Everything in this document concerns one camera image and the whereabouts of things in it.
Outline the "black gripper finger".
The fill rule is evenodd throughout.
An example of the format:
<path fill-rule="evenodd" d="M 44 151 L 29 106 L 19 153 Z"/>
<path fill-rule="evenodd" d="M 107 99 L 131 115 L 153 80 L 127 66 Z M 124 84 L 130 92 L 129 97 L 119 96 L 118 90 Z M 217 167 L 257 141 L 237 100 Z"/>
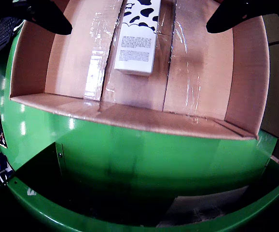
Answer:
<path fill-rule="evenodd" d="M 209 33 L 221 33 L 236 25 L 263 15 L 277 14 L 279 0 L 224 0 L 207 21 Z"/>
<path fill-rule="evenodd" d="M 72 32 L 71 23 L 52 0 L 0 0 L 0 20 L 5 17 L 26 20 L 59 35 Z"/>

